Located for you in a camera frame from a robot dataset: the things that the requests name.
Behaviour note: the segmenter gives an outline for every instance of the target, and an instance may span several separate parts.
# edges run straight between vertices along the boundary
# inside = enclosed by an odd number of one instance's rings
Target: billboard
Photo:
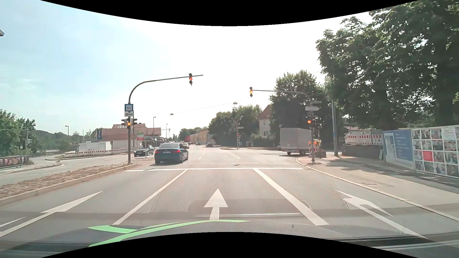
[[[414,169],[411,130],[383,131],[382,135],[385,161]]]
[[[416,171],[459,177],[459,125],[411,130]]]

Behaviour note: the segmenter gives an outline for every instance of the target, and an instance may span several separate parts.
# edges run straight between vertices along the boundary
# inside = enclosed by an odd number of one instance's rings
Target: dark blue sedan
[[[188,151],[181,143],[163,143],[155,151],[156,164],[161,163],[161,161],[176,161],[183,163],[185,160],[188,160]]]

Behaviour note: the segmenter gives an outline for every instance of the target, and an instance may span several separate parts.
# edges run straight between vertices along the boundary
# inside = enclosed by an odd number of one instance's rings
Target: lane line
[[[282,194],[293,206],[295,206],[306,218],[308,218],[314,225],[328,225],[328,223],[319,217],[315,212],[309,209],[304,203],[294,197],[291,193],[287,192],[284,188],[278,185],[274,180],[268,177],[265,173],[261,172],[258,168],[253,168],[265,181]]]
[[[149,202],[151,199],[153,199],[155,196],[157,196],[162,190],[164,190],[166,187],[168,187],[171,183],[173,183],[177,178],[179,178],[179,176],[183,175],[183,173],[185,173],[187,171],[187,169],[185,169],[182,173],[180,173],[178,176],[176,176],[174,179],[172,179],[171,181],[169,181],[169,183],[165,184],[163,187],[161,187],[159,190],[157,190],[155,193],[153,193],[152,195],[150,195],[148,198],[146,198],[143,202],[139,203],[139,205],[137,205],[136,207],[134,207],[132,210],[130,210],[128,213],[126,213],[124,216],[122,216],[119,220],[117,220],[115,223],[113,223],[113,225],[119,225],[121,224],[123,221],[125,221],[127,218],[129,218],[129,216],[131,216],[132,214],[134,214],[136,211],[138,211],[140,208],[142,208],[142,206],[144,206],[147,202]]]
[[[421,204],[417,204],[417,203],[412,202],[412,201],[409,201],[409,200],[407,200],[407,199],[405,199],[405,198],[401,198],[401,197],[398,197],[398,196],[395,196],[395,195],[386,193],[386,192],[384,192],[384,191],[380,191],[380,190],[378,190],[378,189],[371,188],[371,187],[368,187],[368,186],[366,186],[366,185],[361,185],[361,184],[359,184],[359,183],[352,182],[352,181],[350,181],[350,180],[347,180],[347,179],[344,179],[344,178],[341,178],[341,177],[338,177],[338,176],[335,176],[335,175],[326,173],[326,172],[324,172],[324,171],[320,171],[320,170],[318,170],[318,169],[315,169],[315,168],[312,168],[312,167],[310,167],[310,166],[304,165],[303,163],[299,162],[298,159],[295,159],[295,161],[296,161],[298,164],[301,164],[302,166],[307,167],[307,168],[309,168],[309,169],[312,169],[312,170],[314,170],[314,171],[317,171],[317,172],[319,172],[319,173],[326,174],[326,175],[328,175],[328,176],[334,177],[334,178],[339,179],[339,180],[343,180],[343,181],[348,182],[348,183],[350,183],[350,184],[358,185],[358,186],[363,187],[363,188],[366,188],[366,189],[368,189],[368,190],[372,190],[372,191],[378,192],[378,193],[383,194],[383,195],[385,195],[385,196],[389,196],[389,197],[392,197],[392,198],[397,199],[397,200],[399,200],[399,201],[406,202],[406,203],[408,203],[408,204],[417,206],[417,207],[419,207],[419,208],[421,208],[421,209],[424,209],[424,210],[426,210],[426,211],[430,211],[430,212],[432,212],[432,213],[438,214],[438,215],[443,216],[443,217],[446,217],[446,218],[448,218],[448,219],[452,219],[452,220],[455,220],[455,221],[459,221],[459,218],[458,218],[458,217],[449,215],[449,214],[444,213],[444,212],[441,212],[441,211],[437,211],[437,210],[435,210],[435,209],[426,207],[426,206],[421,205]]]
[[[149,169],[148,171],[172,171],[183,170],[185,168],[165,168],[165,169]],[[186,168],[187,170],[215,170],[215,169],[254,169],[254,168]],[[302,170],[302,168],[256,168],[256,169],[295,169]]]

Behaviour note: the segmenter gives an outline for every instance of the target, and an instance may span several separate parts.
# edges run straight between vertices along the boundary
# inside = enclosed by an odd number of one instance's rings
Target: white arrow sign
[[[24,223],[22,223],[22,224],[17,225],[17,226],[14,226],[14,227],[12,227],[12,228],[9,228],[9,229],[7,229],[7,230],[5,230],[5,231],[0,232],[0,237],[2,237],[2,236],[4,236],[4,235],[7,235],[7,234],[10,234],[11,232],[14,232],[14,231],[16,231],[16,230],[18,230],[18,229],[20,229],[20,228],[23,228],[23,227],[29,225],[29,224],[32,224],[32,223],[35,222],[35,221],[38,221],[38,220],[43,219],[43,218],[45,218],[45,217],[48,217],[49,215],[54,214],[54,213],[56,213],[56,212],[66,212],[66,211],[68,211],[69,209],[71,209],[71,208],[73,208],[73,207],[75,207],[75,206],[81,204],[81,203],[84,202],[84,201],[87,201],[88,199],[94,197],[95,195],[97,195],[97,194],[99,194],[99,193],[101,193],[101,192],[102,192],[102,191],[100,191],[100,192],[98,192],[98,193],[95,193],[95,194],[92,194],[92,195],[88,195],[88,196],[86,196],[86,197],[80,198],[80,199],[75,200],[75,201],[72,201],[72,202],[68,202],[68,203],[66,203],[66,204],[62,204],[62,205],[60,205],[60,206],[54,207],[54,208],[52,208],[52,209],[49,209],[49,210],[47,210],[47,211],[41,212],[41,213],[44,213],[44,214],[41,215],[41,216],[38,216],[38,217],[36,217],[36,218],[33,218],[33,219],[31,219],[31,220],[28,220],[28,221],[26,221],[26,222],[24,222]]]
[[[387,213],[385,210],[383,210],[383,209],[379,208],[378,206],[376,206],[374,203],[372,203],[370,201],[367,201],[367,200],[364,200],[364,199],[361,199],[361,198],[358,198],[358,197],[355,197],[355,196],[352,196],[352,195],[347,194],[347,193],[343,193],[343,192],[338,191],[338,190],[336,190],[336,191],[340,192],[340,193],[342,193],[342,194],[344,194],[346,196],[349,196],[350,198],[343,198],[348,203],[350,203],[350,204],[354,205],[355,207],[365,211],[368,214],[373,215],[374,217],[376,217],[376,218],[382,220],[383,222],[391,225],[392,227],[400,230],[401,232],[406,233],[406,234],[410,234],[410,235],[414,235],[414,236],[419,236],[419,237],[422,237],[422,238],[426,238],[424,236],[419,235],[418,233],[416,233],[414,231],[411,231],[411,230],[405,228],[404,226],[402,226],[400,224],[397,224],[397,223],[393,222],[390,219],[387,219],[386,217],[384,217],[382,215],[379,215],[379,214],[377,214],[377,213],[375,213],[375,212],[373,212],[373,211],[371,211],[371,210],[369,210],[369,209],[367,209],[365,207],[362,207],[362,205],[368,205],[368,206],[370,206],[372,208],[375,208],[375,209],[377,209],[377,210],[379,210],[381,212],[384,212],[385,214],[387,214],[389,216],[392,216],[389,213]]]
[[[209,220],[220,219],[220,207],[228,207],[219,189],[212,194],[212,197],[210,197],[209,201],[204,205],[204,208],[210,207],[212,207],[212,212],[210,213]]]
[[[317,111],[319,110],[320,108],[319,107],[316,107],[316,106],[305,106],[304,107],[304,110],[305,111]]]

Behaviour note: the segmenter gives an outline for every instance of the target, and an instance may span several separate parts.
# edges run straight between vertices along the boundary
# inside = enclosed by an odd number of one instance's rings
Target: house
[[[260,124],[260,135],[263,137],[271,138],[270,134],[270,121],[269,118],[271,116],[271,108],[272,105],[267,105],[266,108],[261,112],[258,116],[258,122]]]
[[[196,134],[190,135],[190,142],[193,142],[193,143],[199,142],[201,144],[206,144],[208,142],[211,142],[212,145],[216,145],[215,140],[212,139],[212,135],[209,134],[209,129],[202,129]]]

